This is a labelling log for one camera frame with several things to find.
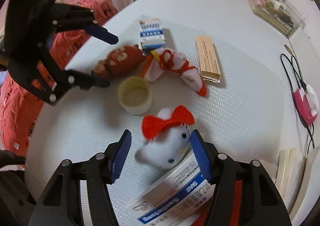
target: red bow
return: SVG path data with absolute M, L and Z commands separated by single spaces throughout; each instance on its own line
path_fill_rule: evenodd
M 191 112 L 184 106 L 174 109 L 171 118 L 163 120 L 154 116 L 145 116 L 142 120 L 142 133 L 148 141 L 152 141 L 160 132 L 170 127 L 177 127 L 184 124 L 193 125 L 195 119 Z

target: white cup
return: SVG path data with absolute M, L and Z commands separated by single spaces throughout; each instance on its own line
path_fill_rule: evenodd
M 152 104 L 152 96 L 148 83 L 140 77 L 125 79 L 118 87 L 118 102 L 132 115 L 147 112 Z

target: textured white mat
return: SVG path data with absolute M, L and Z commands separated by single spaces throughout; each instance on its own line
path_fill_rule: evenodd
M 161 24 L 167 46 L 184 52 L 190 63 L 197 66 L 195 36 L 205 33 L 165 20 L 161 20 Z M 138 33 L 139 21 L 136 20 L 121 33 L 117 46 L 137 43 Z M 284 87 L 279 77 L 261 63 L 225 41 L 212 40 L 222 72 L 221 83 L 207 82 L 209 95 L 202 98 L 177 74 L 165 73 L 150 84 L 153 104 L 146 114 L 156 115 L 163 107 L 182 104 L 196 118 L 193 128 L 200 131 L 204 140 L 213 142 L 220 152 L 240 161 L 264 159 L 273 162 L 281 135 Z M 99 58 L 78 64 L 77 69 L 89 71 L 113 47 L 108 46 Z M 45 105 L 30 140 L 26 180 L 37 199 L 63 159 L 87 160 L 97 152 L 103 152 L 109 143 L 119 140 L 123 131 L 129 129 L 131 150 L 120 179 L 108 188 L 119 224 L 134 226 L 140 222 L 124 210 L 124 205 L 163 171 L 134 160 L 135 151 L 144 142 L 140 129 L 142 117 L 128 114 L 117 103 L 119 82 L 112 81 L 106 89 L 74 89 L 55 107 Z M 86 222 L 90 221 L 88 207 L 83 210 Z

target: toy eye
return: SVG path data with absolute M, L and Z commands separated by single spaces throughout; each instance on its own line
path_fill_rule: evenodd
M 117 57 L 118 62 L 122 62 L 124 61 L 126 58 L 128 57 L 128 55 L 125 52 L 122 52 L 119 54 L 119 56 Z
M 115 63 L 113 60 L 111 60 L 111 61 L 109 62 L 109 64 L 110 64 L 110 66 L 116 66 L 116 63 Z

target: hello kitty plush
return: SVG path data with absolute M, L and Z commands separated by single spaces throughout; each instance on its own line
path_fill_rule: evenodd
M 163 169 L 176 166 L 190 145 L 188 126 L 194 122 L 184 106 L 161 109 L 157 117 L 145 116 L 142 133 L 148 143 L 136 152 L 136 160 Z

